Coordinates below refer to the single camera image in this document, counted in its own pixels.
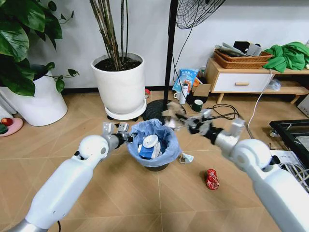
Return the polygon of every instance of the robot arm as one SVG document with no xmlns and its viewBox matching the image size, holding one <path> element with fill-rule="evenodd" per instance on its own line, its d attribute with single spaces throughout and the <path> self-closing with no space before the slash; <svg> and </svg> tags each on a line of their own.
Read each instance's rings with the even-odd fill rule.
<svg viewBox="0 0 309 232">
<path fill-rule="evenodd" d="M 45 232 L 73 207 L 92 178 L 94 168 L 124 142 L 132 142 L 129 125 L 103 123 L 103 135 L 85 137 L 78 151 L 64 161 L 34 196 L 25 219 L 10 232 Z"/>
<path fill-rule="evenodd" d="M 182 122 L 190 133 L 199 133 L 220 147 L 225 158 L 248 174 L 256 195 L 282 231 L 309 231 L 309 195 L 289 172 L 270 164 L 271 154 L 266 144 L 256 139 L 239 142 L 244 127 L 242 119 L 235 119 L 230 131 L 225 131 L 212 125 L 211 110 L 187 118 L 174 103 L 169 104 L 169 109 L 163 112 L 171 119 L 166 125 Z"/>
</svg>

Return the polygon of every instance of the green cloth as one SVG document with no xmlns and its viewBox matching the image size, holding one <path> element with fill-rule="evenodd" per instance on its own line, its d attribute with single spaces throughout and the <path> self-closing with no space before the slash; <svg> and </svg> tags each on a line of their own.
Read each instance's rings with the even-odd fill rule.
<svg viewBox="0 0 309 232">
<path fill-rule="evenodd" d="M 266 69 L 275 69 L 283 73 L 285 68 L 303 70 L 309 63 L 309 48 L 300 42 L 292 42 L 284 46 L 276 44 L 265 51 L 274 55 L 263 66 Z"/>
</svg>

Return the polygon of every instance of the cabinet drawer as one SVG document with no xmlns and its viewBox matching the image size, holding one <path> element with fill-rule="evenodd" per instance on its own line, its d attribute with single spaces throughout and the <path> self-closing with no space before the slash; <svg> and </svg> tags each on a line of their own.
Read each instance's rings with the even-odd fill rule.
<svg viewBox="0 0 309 232">
<path fill-rule="evenodd" d="M 262 92 L 269 74 L 220 73 L 213 92 Z"/>
</svg>

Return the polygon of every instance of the wooden cabinet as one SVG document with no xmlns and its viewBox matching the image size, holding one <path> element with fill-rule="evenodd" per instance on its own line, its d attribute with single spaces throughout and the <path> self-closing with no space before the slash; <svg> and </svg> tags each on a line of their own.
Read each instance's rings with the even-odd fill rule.
<svg viewBox="0 0 309 232">
<path fill-rule="evenodd" d="M 220 93 L 217 103 L 220 104 L 225 93 L 261 93 L 273 75 L 280 72 L 260 69 L 224 69 L 212 58 L 208 60 L 205 76 L 208 84 L 211 84 L 212 93 Z M 309 74 L 309 70 L 286 69 L 283 74 Z M 281 81 L 279 91 L 266 89 L 265 94 L 293 94 L 295 101 L 301 95 L 307 95 L 309 90 L 293 80 Z"/>
</svg>

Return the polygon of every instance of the wicker basket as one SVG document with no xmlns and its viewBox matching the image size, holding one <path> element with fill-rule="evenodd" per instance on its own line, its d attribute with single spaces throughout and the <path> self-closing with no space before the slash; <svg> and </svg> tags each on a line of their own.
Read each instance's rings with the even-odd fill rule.
<svg viewBox="0 0 309 232">
<path fill-rule="evenodd" d="M 224 54 L 220 52 L 218 49 L 215 50 L 218 55 L 220 55 L 223 59 L 225 59 L 228 62 L 238 62 L 238 63 L 243 63 L 243 62 L 266 62 L 270 58 L 273 57 L 272 54 L 267 53 L 267 52 L 261 52 L 260 56 L 258 57 L 230 57 L 227 54 Z"/>
<path fill-rule="evenodd" d="M 218 55 L 216 51 L 213 54 L 216 62 L 225 69 L 259 69 L 267 64 L 267 62 L 229 62 Z"/>
</svg>

